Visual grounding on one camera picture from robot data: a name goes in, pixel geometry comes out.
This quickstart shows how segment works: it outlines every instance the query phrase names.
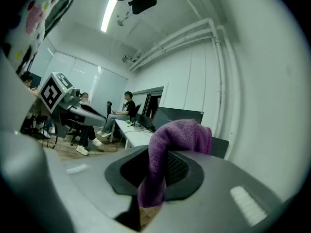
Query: purple towel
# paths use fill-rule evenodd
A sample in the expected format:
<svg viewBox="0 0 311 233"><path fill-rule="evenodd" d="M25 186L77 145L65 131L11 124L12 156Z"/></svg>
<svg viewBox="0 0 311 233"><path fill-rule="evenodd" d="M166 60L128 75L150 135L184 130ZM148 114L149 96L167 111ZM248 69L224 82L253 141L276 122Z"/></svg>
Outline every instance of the purple towel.
<svg viewBox="0 0 311 233"><path fill-rule="evenodd" d="M168 147L210 154L212 132L195 120L178 120L163 125L149 143L149 170L138 188L138 204L148 208L163 203L166 189L164 156Z"/></svg>

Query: desk leg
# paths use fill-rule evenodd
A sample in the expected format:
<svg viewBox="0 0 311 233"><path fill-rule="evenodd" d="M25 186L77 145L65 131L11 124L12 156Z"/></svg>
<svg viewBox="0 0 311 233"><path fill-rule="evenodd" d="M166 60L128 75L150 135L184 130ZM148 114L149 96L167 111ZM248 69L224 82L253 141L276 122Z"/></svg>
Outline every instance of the desk leg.
<svg viewBox="0 0 311 233"><path fill-rule="evenodd" d="M112 139L113 139L113 132L115 131L115 125L116 125L116 122L113 123L112 125L112 129L111 129L111 137L110 137L110 143L112 143Z"/></svg>
<svg viewBox="0 0 311 233"><path fill-rule="evenodd" d="M128 143L128 139L126 139L125 149L128 149L128 147L129 147L129 143Z"/></svg>

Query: wooden floor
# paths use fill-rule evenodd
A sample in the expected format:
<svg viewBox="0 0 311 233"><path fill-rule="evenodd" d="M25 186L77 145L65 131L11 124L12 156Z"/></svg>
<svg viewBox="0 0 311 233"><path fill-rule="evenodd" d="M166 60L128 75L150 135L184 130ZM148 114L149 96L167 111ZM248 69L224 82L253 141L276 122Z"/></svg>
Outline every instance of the wooden floor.
<svg viewBox="0 0 311 233"><path fill-rule="evenodd" d="M34 136L37 142L42 146L42 136L37 135ZM59 137L57 140L57 144L54 150L57 151L59 158L61 161L68 161L74 159L81 159L81 158L89 158L89 157L96 157L101 156L104 154L110 154L116 152L118 145L120 144L118 151L122 151L125 149L125 140L122 140L120 143L120 139L114 138L113 142L110 143L107 138L102 138L100 135L96 135L97 139L100 140L103 144L100 147L97 147L92 144L91 141L88 141L88 147L86 150L88 151L88 156L84 156L76 151L76 148L79 143L79 137L76 137L73 146L71 146L72 135L67 135L66 138ZM55 144L56 136L51 136L49 139L48 148L52 148ZM43 146L46 148L48 140L44 139Z"/></svg>

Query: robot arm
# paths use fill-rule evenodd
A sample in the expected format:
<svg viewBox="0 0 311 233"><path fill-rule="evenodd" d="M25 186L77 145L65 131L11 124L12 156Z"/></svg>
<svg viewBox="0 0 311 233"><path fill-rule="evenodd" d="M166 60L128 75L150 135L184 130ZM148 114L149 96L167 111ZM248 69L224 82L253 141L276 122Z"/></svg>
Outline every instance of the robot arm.
<svg viewBox="0 0 311 233"><path fill-rule="evenodd" d="M56 125L56 136L65 137L73 124L101 127L106 117L91 105L80 103L80 90L61 72L53 72L45 81L40 96Z"/></svg>

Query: black shirt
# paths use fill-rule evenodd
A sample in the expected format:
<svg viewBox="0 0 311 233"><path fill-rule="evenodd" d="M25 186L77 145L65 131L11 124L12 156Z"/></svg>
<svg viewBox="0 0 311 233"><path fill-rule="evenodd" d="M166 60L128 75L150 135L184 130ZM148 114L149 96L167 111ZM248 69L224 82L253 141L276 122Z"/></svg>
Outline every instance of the black shirt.
<svg viewBox="0 0 311 233"><path fill-rule="evenodd" d="M136 108L135 103L133 100L131 100L131 101L128 101L126 103L124 110L128 111L128 115L130 116L130 118L132 118L132 117L136 116L135 115L135 108Z"/></svg>

